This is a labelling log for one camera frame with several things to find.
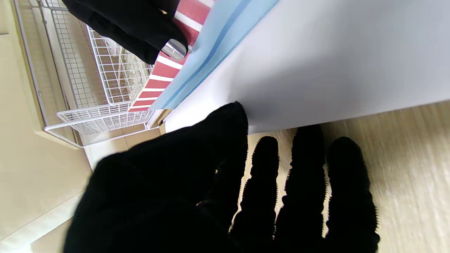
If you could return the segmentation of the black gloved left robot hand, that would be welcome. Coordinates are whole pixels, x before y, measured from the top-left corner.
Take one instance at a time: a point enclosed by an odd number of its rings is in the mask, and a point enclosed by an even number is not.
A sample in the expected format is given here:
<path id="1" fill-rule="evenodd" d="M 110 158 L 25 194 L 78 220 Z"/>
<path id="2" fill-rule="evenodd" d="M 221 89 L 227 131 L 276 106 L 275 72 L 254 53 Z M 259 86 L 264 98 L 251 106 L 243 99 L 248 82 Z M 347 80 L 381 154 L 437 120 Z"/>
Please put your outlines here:
<path id="1" fill-rule="evenodd" d="M 249 122 L 239 102 L 97 163 L 65 253 L 376 253 L 376 207 L 360 147 L 297 128 L 279 213 L 278 142 L 264 136 L 238 202 Z"/>

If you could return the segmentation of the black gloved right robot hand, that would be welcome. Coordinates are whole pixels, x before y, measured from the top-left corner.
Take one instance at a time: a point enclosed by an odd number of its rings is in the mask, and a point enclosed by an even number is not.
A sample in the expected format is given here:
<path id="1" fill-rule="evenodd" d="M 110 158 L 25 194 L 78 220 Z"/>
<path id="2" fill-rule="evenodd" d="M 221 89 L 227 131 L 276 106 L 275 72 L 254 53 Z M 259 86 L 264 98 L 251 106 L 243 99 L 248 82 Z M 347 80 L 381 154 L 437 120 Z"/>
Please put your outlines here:
<path id="1" fill-rule="evenodd" d="M 65 0 L 69 12 L 103 37 L 153 65 L 160 52 L 175 60 L 188 41 L 174 23 L 178 0 Z"/>

